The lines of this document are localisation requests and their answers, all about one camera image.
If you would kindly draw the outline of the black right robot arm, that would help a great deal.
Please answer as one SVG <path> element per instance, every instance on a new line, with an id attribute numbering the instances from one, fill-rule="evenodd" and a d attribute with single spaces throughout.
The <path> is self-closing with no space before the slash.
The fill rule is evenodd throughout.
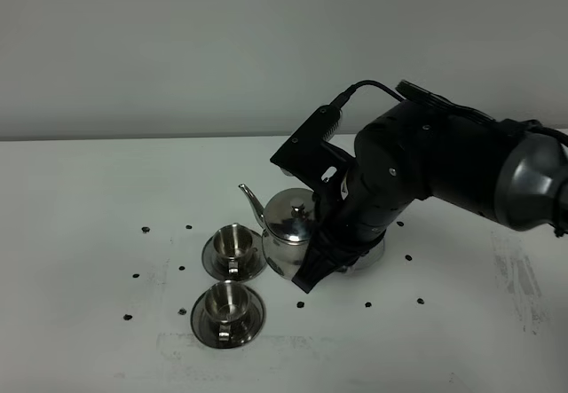
<path id="1" fill-rule="evenodd" d="M 289 141 L 321 219 L 294 283 L 311 291 L 377 245 L 414 200 L 435 197 L 515 231 L 567 232 L 567 137 L 533 122 L 487 124 L 403 101 L 364 127 L 348 157 L 317 109 Z"/>

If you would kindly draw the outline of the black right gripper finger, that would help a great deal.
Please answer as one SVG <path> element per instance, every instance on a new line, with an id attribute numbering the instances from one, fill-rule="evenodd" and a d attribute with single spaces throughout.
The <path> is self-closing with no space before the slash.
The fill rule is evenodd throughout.
<path id="1" fill-rule="evenodd" d="M 367 242 L 336 235 L 328 228 L 318 228 L 310 239 L 292 282 L 309 294 L 325 277 L 344 266 L 353 265 L 367 251 Z"/>

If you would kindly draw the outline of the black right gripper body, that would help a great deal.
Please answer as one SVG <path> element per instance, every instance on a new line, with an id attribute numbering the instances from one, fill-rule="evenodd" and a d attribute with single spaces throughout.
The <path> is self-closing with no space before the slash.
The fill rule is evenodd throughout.
<path id="1" fill-rule="evenodd" d="M 377 196 L 356 179 L 330 181 L 318 200 L 318 226 L 312 246 L 328 255 L 365 254 L 386 231 Z"/>

